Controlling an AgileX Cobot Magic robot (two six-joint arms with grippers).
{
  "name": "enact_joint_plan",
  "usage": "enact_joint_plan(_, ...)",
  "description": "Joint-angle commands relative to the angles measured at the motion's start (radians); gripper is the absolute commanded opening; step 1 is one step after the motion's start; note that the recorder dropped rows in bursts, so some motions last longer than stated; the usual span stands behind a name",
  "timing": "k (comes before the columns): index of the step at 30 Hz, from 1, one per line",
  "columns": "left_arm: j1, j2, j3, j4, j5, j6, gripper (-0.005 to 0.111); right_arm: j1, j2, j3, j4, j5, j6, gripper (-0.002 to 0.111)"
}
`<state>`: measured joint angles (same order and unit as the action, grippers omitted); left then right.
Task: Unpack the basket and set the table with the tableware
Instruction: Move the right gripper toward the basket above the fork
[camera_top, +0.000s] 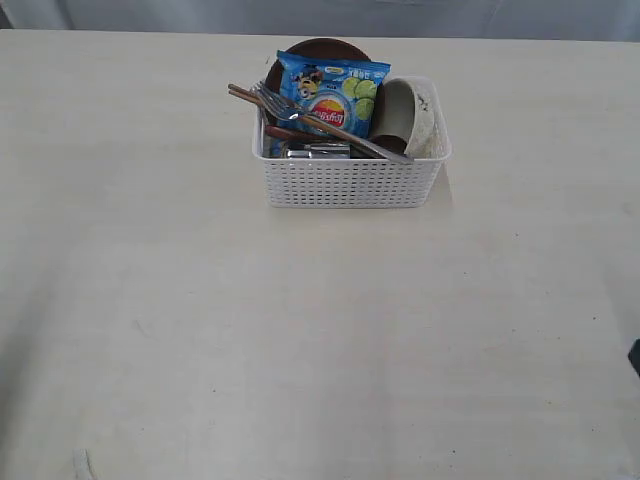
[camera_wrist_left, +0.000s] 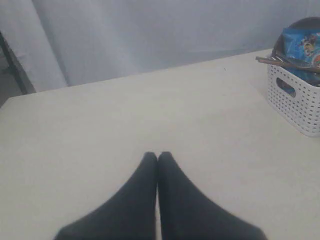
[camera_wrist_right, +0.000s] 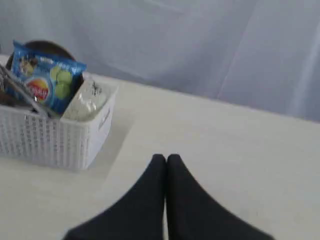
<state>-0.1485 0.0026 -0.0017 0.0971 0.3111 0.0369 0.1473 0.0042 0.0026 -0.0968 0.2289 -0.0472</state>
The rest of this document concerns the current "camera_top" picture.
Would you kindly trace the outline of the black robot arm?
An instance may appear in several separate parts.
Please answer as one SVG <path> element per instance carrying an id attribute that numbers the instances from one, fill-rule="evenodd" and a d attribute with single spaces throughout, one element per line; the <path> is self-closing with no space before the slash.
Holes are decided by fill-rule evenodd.
<path id="1" fill-rule="evenodd" d="M 627 354 L 627 358 L 633 370 L 636 372 L 638 376 L 640 376 L 640 339 L 639 338 L 637 338 L 633 342 Z"/>

